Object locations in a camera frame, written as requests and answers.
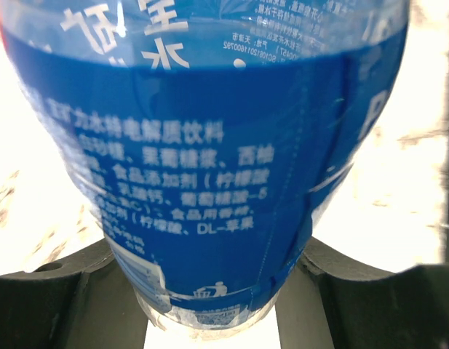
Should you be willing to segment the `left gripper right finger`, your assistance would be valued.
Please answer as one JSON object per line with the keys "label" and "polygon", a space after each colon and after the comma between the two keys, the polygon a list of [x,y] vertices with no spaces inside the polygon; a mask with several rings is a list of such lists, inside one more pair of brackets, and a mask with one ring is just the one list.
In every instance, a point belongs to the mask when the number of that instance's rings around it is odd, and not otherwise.
{"label": "left gripper right finger", "polygon": [[311,238],[275,309],[282,348],[449,348],[449,264],[390,273]]}

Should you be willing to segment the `clear bottle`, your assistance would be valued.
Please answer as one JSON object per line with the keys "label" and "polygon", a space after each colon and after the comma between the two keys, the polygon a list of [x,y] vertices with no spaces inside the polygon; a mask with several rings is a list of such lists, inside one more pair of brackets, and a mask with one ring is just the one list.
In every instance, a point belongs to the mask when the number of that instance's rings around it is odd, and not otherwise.
{"label": "clear bottle", "polygon": [[0,1],[24,95],[162,329],[263,318],[381,114],[409,1]]}

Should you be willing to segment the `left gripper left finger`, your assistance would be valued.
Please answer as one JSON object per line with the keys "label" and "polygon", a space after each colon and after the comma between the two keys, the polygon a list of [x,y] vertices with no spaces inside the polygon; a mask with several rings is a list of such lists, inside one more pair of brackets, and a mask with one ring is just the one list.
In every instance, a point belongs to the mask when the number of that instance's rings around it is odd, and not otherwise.
{"label": "left gripper left finger", "polygon": [[105,240],[0,276],[0,348],[143,348],[147,326]]}

